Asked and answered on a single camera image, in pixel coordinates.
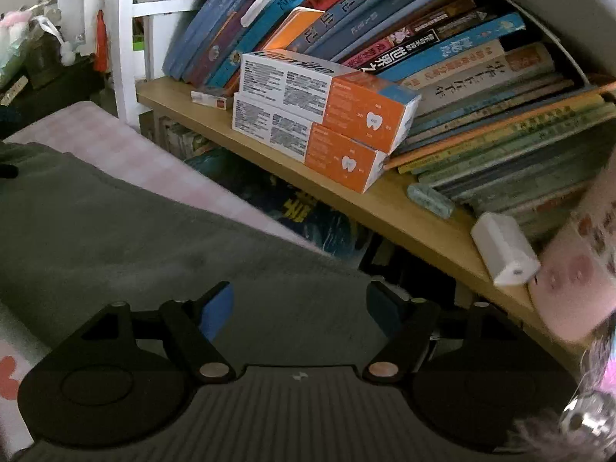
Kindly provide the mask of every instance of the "red tassel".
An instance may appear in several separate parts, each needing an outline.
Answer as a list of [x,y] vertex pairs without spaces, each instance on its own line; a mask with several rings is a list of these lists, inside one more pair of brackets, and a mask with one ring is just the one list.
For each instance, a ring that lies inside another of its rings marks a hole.
[[96,54],[94,58],[94,70],[100,72],[107,71],[107,28],[103,11],[99,10],[96,14]]

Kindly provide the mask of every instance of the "tooth logo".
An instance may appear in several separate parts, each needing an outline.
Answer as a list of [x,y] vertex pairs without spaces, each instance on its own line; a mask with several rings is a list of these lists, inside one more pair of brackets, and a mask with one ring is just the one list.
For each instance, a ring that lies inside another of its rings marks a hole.
[[343,157],[344,170],[347,170],[350,174],[353,170],[355,170],[355,167],[357,167],[357,162],[354,159],[349,158],[348,156]]
[[366,125],[368,125],[375,132],[381,127],[383,123],[383,116],[374,114],[372,111],[366,116]]

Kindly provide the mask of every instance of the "stack of books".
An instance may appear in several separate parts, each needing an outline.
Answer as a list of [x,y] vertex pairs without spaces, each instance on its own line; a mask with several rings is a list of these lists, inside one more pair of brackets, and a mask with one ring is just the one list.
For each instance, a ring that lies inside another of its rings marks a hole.
[[163,69],[232,93],[242,54],[275,48],[421,94],[384,167],[476,214],[509,214],[530,239],[562,225],[615,142],[603,97],[615,86],[587,85],[503,0],[207,0]]

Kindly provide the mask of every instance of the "pink checkered cloth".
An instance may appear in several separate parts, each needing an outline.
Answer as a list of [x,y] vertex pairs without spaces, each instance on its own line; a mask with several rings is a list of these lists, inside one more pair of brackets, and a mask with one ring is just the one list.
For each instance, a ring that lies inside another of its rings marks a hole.
[[79,102],[5,139],[38,142],[117,179],[319,251],[309,241],[193,170],[96,104]]

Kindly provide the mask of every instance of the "gray blanket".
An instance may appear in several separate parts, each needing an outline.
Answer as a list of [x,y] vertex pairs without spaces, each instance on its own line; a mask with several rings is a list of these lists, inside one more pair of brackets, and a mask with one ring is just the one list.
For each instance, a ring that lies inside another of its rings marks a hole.
[[218,281],[235,310],[214,344],[236,368],[355,364],[385,337],[369,278],[336,260],[113,179],[40,144],[0,143],[0,299],[49,346],[104,305],[196,299]]

